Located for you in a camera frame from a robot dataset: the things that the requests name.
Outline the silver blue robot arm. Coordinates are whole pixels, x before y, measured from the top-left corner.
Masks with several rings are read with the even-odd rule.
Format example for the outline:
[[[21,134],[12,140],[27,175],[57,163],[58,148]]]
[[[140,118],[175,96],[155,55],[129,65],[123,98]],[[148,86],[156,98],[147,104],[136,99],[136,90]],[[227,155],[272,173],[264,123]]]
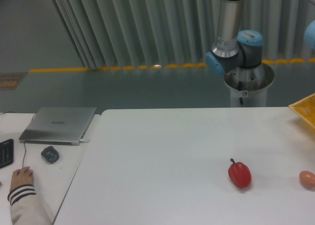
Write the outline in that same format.
[[[253,30],[239,31],[245,0],[220,0],[217,38],[205,55],[216,75],[234,68],[255,68],[262,62],[263,36]]]

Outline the person's hand on mouse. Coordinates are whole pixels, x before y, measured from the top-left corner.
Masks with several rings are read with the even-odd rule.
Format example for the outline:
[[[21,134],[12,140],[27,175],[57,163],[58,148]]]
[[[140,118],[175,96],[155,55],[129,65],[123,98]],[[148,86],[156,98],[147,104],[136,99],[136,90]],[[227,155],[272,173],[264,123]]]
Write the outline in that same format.
[[[32,185],[33,180],[33,170],[29,166],[17,169],[12,173],[9,191],[11,192],[20,186]]]

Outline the beige striped-cuff sleeve forearm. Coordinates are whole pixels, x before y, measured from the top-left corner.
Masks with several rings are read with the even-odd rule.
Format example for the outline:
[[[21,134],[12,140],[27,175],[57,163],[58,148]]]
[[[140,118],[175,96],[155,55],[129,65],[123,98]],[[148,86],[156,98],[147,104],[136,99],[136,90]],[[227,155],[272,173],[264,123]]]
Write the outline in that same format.
[[[16,187],[7,196],[13,225],[51,225],[40,197],[32,184]]]

